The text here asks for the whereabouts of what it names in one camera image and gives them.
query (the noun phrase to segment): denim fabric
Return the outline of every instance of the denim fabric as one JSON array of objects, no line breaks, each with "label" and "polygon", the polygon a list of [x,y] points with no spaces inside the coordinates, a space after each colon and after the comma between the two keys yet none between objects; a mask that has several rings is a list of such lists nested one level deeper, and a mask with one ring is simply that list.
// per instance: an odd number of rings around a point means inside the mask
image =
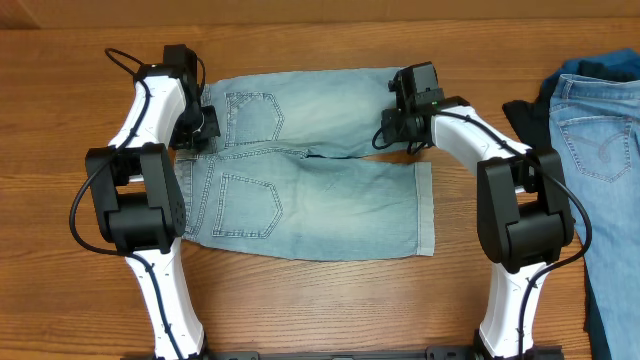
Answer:
[{"label": "denim fabric", "polygon": [[640,55],[632,49],[622,49],[603,55],[567,60],[558,71],[542,83],[542,87],[550,86],[560,75],[578,74],[582,61],[602,64],[609,71],[629,73],[640,77]]},{"label": "denim fabric", "polygon": [[[382,110],[395,107],[387,83],[399,68],[242,76],[208,87],[220,121],[219,151],[265,141],[323,157],[375,153]],[[387,151],[406,148],[395,144]]]},{"label": "denim fabric", "polygon": [[[294,72],[207,86],[221,136],[179,152],[184,237],[207,247],[307,260],[432,255],[429,163],[375,154],[397,69]],[[387,149],[404,149],[398,144]]]},{"label": "denim fabric", "polygon": [[586,264],[612,359],[640,354],[639,115],[640,81],[561,75],[551,99],[551,141],[593,225]]}]

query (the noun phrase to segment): belt loop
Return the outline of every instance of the belt loop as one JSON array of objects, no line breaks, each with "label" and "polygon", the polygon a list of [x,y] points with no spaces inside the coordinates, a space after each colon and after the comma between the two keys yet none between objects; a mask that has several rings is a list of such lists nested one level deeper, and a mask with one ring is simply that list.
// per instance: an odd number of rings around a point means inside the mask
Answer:
[{"label": "belt loop", "polygon": [[567,100],[569,98],[569,90],[571,89],[571,85],[573,85],[572,80],[567,80],[567,83],[564,84],[564,89],[562,89],[562,99]]}]

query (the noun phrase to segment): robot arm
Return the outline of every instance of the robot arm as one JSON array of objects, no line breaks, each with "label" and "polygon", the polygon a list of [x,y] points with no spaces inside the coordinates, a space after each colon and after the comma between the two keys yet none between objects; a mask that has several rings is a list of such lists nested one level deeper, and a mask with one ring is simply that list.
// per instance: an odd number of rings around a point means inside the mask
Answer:
[{"label": "robot arm", "polygon": [[[538,278],[528,299],[525,289],[529,279],[558,260],[560,249],[573,237],[567,195],[541,173],[564,184],[560,157],[552,149],[532,150],[504,136],[466,100],[445,99],[431,63],[400,70],[389,90],[396,93],[396,108],[382,113],[380,132],[385,142],[438,147],[478,178],[478,237],[494,264],[489,304],[476,332],[474,353],[484,359],[518,356],[523,302],[528,304],[521,329],[523,350],[535,353],[533,319],[546,274]],[[525,158],[539,169],[533,169]],[[520,192],[537,192],[538,198],[520,205],[516,198]],[[539,353],[535,356],[546,358]]]},{"label": "robot arm", "polygon": [[[200,106],[196,66],[195,53],[184,45],[165,47],[162,64],[142,65],[124,126],[109,147],[91,149],[86,158],[90,175],[100,164],[111,161],[91,184],[102,236],[115,243],[119,252],[143,258],[157,279],[155,288],[143,264],[127,258],[149,311],[156,359],[207,358],[206,336],[191,305],[180,259],[184,200],[167,154],[167,147],[201,149],[210,137],[220,135],[214,109]],[[148,109],[136,136],[114,157],[115,147],[123,144],[143,111],[147,94],[140,81],[151,95]],[[382,114],[385,141],[437,146],[478,176],[478,235],[494,265],[489,306],[474,351],[487,360],[516,356],[518,310],[528,279],[556,261],[560,247],[571,240],[572,227],[564,223],[569,216],[568,202],[503,144],[460,117],[481,124],[519,154],[532,156],[546,172],[563,179],[559,158],[554,153],[532,153],[526,145],[500,134],[463,99],[444,99],[430,63],[399,71],[390,90],[396,92],[397,108]],[[144,181],[146,193],[117,193],[117,186],[131,181]],[[520,191],[537,191],[538,201],[519,207],[515,194]],[[543,280],[538,280],[525,314],[525,350],[533,346],[531,326]]]}]

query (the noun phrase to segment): jeans waistband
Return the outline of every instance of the jeans waistband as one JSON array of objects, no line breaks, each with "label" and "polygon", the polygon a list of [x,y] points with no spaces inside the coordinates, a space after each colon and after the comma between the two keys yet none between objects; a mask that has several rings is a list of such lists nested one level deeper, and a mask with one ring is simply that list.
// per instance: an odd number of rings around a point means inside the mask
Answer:
[{"label": "jeans waistband", "polygon": [[553,96],[561,99],[640,100],[640,80],[606,81],[580,75],[560,75]]}]

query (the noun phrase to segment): blue jeans pile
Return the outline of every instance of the blue jeans pile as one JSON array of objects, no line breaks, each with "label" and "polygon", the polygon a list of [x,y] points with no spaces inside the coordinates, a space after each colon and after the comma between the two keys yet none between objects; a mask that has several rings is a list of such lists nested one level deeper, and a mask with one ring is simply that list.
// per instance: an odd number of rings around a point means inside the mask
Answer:
[{"label": "blue jeans pile", "polygon": [[[636,55],[637,64],[640,57]],[[595,359],[640,357],[640,81],[560,75],[549,109],[568,187],[593,224],[588,328]],[[576,231],[585,225],[572,205]]]}]

